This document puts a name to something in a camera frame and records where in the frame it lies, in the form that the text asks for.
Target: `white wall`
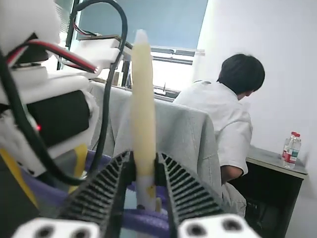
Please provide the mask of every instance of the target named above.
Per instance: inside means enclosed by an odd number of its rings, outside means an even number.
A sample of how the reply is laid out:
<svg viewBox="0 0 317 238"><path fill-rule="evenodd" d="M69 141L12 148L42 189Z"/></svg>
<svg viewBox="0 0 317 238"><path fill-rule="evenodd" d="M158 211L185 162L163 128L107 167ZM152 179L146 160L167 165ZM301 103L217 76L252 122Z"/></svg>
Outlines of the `white wall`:
<svg viewBox="0 0 317 238"><path fill-rule="evenodd" d="M281 152L290 131L301 133L310 178L287 237L316 237L317 0L209 0L198 49L206 57L197 79L216 80L221 63L234 53L252 54L263 63L264 85L245 100L254 126L252 144Z"/></svg>

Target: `desk surface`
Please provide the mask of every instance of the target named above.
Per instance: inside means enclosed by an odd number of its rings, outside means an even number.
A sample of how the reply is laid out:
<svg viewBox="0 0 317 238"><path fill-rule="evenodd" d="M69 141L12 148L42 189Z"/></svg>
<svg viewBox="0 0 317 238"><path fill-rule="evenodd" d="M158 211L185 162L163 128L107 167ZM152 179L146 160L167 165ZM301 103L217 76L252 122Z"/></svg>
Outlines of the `desk surface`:
<svg viewBox="0 0 317 238"><path fill-rule="evenodd" d="M281 156L279 154L256 148L254 146L250 147L247 162L301 179L305 179L308 174L303 163L300 160L296 161L295 168L288 169L283 166L283 161L281 160Z"/></svg>

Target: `white foam stick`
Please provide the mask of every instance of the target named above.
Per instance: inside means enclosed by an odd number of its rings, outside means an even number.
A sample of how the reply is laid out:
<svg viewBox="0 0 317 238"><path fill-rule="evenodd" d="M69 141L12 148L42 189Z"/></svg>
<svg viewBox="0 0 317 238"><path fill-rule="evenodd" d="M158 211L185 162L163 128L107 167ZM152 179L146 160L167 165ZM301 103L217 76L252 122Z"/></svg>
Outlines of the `white foam stick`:
<svg viewBox="0 0 317 238"><path fill-rule="evenodd" d="M138 208L154 211L156 188L154 160L156 123L151 47L144 30L138 30L132 49L132 148L136 165Z"/></svg>

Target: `yellow strap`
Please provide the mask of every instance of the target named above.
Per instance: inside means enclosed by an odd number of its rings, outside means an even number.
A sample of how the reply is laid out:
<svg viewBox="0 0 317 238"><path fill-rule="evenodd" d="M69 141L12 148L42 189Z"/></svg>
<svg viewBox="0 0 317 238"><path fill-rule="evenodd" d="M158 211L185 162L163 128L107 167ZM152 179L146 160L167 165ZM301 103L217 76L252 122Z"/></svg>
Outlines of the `yellow strap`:
<svg viewBox="0 0 317 238"><path fill-rule="evenodd" d="M76 153L76 166L74 170L74 176L75 177L81 177L83 174L83 171L85 169L85 163L86 163L86 157L88 153L87 146L85 144L77 146L75 149ZM75 191L77 186L71 186L69 187L68 193L72 193Z"/></svg>
<svg viewBox="0 0 317 238"><path fill-rule="evenodd" d="M36 202L36 198L32 192L32 190L29 188L29 186L26 184L22 177L21 170L15 160L7 153L6 150L0 149L0 154L6 163L7 167L11 171L12 175L14 176L15 180L19 183L20 187L23 189L25 194L29 197L31 202L38 208L38 204Z"/></svg>

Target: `white lab coat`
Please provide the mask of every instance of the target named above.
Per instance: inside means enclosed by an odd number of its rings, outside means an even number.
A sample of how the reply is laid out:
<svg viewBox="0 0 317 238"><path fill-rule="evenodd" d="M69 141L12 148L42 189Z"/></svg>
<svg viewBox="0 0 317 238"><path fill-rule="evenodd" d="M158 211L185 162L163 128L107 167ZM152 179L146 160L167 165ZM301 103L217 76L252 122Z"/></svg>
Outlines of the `white lab coat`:
<svg viewBox="0 0 317 238"><path fill-rule="evenodd" d="M248 172L246 157L252 137L249 113L237 95L221 83L196 82L183 90L174 103L207 112L213 122L220 166L235 166ZM222 197L230 212L245 215L246 200L230 184L222 186Z"/></svg>

